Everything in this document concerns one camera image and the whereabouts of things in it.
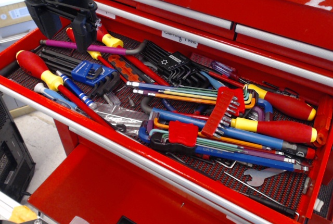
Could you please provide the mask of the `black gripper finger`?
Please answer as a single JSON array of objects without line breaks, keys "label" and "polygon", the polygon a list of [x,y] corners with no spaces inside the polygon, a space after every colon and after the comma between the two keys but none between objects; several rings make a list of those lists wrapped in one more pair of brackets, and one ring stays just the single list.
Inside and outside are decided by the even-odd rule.
[{"label": "black gripper finger", "polygon": [[72,22],[72,29],[77,50],[85,52],[96,40],[96,28],[85,15],[77,15]]},{"label": "black gripper finger", "polygon": [[50,11],[33,11],[31,17],[42,34],[48,39],[52,38],[62,28],[60,17]]}]

